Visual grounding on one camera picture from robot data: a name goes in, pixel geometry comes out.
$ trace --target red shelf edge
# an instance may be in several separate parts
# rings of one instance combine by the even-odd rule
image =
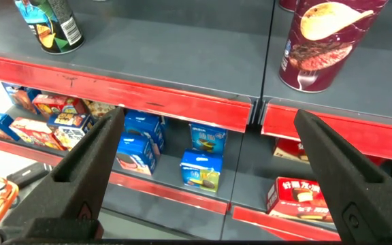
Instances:
[[[239,206],[234,207],[232,219],[259,226],[285,240],[340,241],[340,236],[336,232],[268,216],[263,212]]]
[[[61,159],[60,156],[42,152],[40,150],[34,150],[17,144],[4,142],[0,140],[0,150],[12,154],[16,154],[21,157],[33,159],[42,163],[47,163],[52,166],[57,166]],[[209,197],[203,197],[186,191],[180,191],[178,189],[163,186],[161,184],[155,184],[153,182],[141,180],[124,174],[112,172],[110,174],[109,183],[123,186],[136,191],[141,191],[150,195],[162,197],[168,200],[177,201],[195,208],[201,208],[211,212],[226,214],[228,203],[211,199]]]
[[[0,81],[244,132],[252,103],[0,57]]]
[[[299,140],[294,126],[298,108],[268,104],[261,134]],[[392,159],[392,125],[313,112],[363,154]]]

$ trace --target gray metal shelf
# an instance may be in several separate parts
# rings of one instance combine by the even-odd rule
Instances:
[[[103,208],[209,240],[221,238],[223,218],[200,208],[109,184]]]
[[[86,38],[40,50],[11,1],[0,1],[0,56],[249,102],[261,94],[274,0],[69,1]]]
[[[348,58],[333,84],[321,93],[308,94],[284,85],[278,77],[293,14],[274,8],[263,98],[291,100],[360,113],[360,118],[392,125],[392,1],[388,2],[359,47]],[[342,113],[332,110],[332,114]]]

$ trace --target potato chip can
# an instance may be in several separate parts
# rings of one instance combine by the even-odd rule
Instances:
[[[20,14],[50,54],[65,54],[84,42],[67,0],[14,0]]]
[[[281,80],[308,93],[327,89],[387,2],[299,0],[281,60]]]
[[[279,0],[279,6],[288,12],[294,12],[297,0]]]

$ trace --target potato chip image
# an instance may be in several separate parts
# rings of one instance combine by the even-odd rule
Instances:
[[[373,13],[373,10],[360,13],[343,3],[320,3],[305,12],[300,22],[300,31],[306,39],[316,41]]]

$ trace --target red snack box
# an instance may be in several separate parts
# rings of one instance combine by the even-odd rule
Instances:
[[[315,181],[278,177],[267,194],[266,206],[270,216],[333,223]]]
[[[46,117],[53,114],[85,114],[86,109],[81,99],[64,95],[38,95],[33,100],[34,106]]]
[[[294,140],[286,140],[279,138],[276,142],[274,156],[299,161],[302,163],[310,163],[305,153],[304,146],[300,142]]]
[[[66,150],[46,125],[46,122],[19,117],[10,125],[10,129],[26,143]]]

